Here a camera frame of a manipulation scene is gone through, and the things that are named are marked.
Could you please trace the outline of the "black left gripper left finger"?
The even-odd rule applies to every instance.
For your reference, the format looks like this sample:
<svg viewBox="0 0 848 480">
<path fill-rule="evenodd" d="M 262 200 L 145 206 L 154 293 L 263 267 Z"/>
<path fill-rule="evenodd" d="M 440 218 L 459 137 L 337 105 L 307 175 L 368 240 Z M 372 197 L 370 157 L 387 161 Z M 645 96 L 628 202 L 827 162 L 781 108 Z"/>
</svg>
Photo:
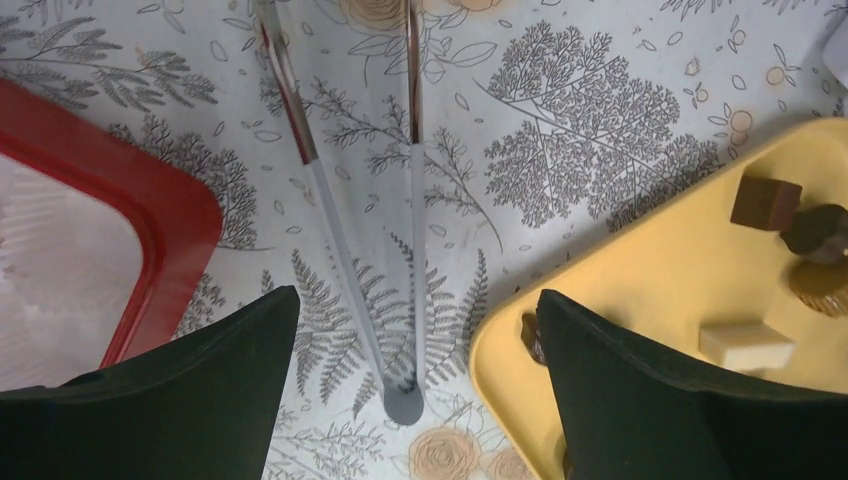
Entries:
<svg viewBox="0 0 848 480">
<path fill-rule="evenodd" d="M 116 365 L 1 396 L 5 479 L 258 479 L 293 353 L 291 286 Z"/>
</svg>

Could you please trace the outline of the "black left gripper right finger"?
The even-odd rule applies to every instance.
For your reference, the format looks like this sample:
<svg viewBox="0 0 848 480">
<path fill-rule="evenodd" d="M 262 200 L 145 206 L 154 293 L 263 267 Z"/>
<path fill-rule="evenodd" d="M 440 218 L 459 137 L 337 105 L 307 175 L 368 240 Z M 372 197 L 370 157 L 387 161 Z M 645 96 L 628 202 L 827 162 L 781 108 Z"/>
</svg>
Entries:
<svg viewBox="0 0 848 480">
<path fill-rule="evenodd" d="M 540 341 L 577 479 L 843 479 L 847 398 L 725 370 L 554 290 Z"/>
</svg>

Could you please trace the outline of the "metal tongs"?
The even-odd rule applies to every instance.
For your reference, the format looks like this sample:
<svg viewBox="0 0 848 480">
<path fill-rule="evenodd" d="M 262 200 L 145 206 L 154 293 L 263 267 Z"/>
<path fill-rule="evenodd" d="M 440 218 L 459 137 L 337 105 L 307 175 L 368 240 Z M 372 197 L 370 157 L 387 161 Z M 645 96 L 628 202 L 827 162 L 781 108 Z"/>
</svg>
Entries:
<svg viewBox="0 0 848 480">
<path fill-rule="evenodd" d="M 320 161 L 306 110 L 296 87 L 295 75 L 277 8 L 272 1 L 256 1 L 255 13 L 259 34 L 270 56 L 275 86 L 282 99 L 283 111 L 289 121 L 301 162 L 310 170 L 316 188 L 323 221 L 329 234 L 331 251 L 346 282 L 346 295 L 354 310 L 358 338 L 365 349 L 366 360 L 378 389 L 382 391 L 382 404 L 389 419 L 401 426 L 416 424 L 424 410 L 426 391 L 427 345 L 427 262 L 426 262 L 426 152 L 423 144 L 423 108 L 420 74 L 420 40 L 418 7 L 414 1 L 403 1 L 407 51 L 408 110 L 410 133 L 409 189 L 411 208 L 412 286 L 414 301 L 415 380 L 408 388 L 396 388 L 386 383 L 385 361 L 377 333 L 361 292 L 357 271 L 343 231 L 337 205 Z"/>
</svg>

